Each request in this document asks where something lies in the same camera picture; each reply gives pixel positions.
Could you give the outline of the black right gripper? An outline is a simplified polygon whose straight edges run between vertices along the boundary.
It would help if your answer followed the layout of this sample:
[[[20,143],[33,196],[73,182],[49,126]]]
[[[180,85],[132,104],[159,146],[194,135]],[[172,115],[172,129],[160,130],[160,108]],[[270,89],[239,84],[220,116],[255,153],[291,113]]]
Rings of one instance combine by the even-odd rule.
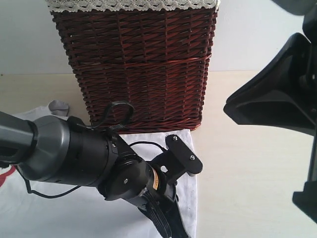
[[[239,125],[263,125],[313,135],[317,129],[317,8],[250,81],[226,100],[223,111]]]

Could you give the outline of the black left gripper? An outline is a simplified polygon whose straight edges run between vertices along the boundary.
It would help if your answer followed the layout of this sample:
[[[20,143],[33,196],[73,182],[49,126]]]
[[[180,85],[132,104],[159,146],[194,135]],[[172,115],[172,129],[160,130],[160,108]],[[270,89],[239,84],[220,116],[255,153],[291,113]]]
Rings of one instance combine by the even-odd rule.
[[[143,192],[147,203],[139,210],[163,238],[189,238],[178,205],[177,180],[184,174],[199,174],[203,163],[178,135],[166,136],[165,143],[167,149],[148,162],[154,169],[155,188]]]

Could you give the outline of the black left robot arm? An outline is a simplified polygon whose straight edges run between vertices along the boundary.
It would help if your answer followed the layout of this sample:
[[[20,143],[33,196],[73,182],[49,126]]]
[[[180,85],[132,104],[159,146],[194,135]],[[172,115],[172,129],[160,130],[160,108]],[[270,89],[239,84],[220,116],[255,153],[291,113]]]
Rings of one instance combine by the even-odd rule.
[[[202,162],[175,134],[151,161],[144,160],[114,130],[96,131],[70,117],[34,121],[0,115],[0,165],[15,167],[30,181],[95,187],[106,201],[123,199],[149,218],[164,238],[187,238],[176,193],[184,174],[199,174]]]

